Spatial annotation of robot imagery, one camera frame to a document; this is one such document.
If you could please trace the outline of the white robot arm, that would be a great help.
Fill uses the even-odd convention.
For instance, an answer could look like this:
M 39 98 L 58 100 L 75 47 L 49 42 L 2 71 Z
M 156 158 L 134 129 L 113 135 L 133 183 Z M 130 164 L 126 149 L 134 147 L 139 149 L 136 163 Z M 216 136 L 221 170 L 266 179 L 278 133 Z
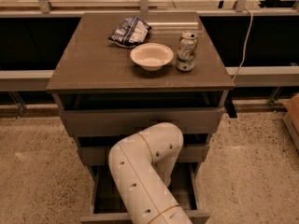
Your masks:
M 192 224 L 168 189 L 182 147 L 182 131 L 163 122 L 109 151 L 109 170 L 133 224 Z

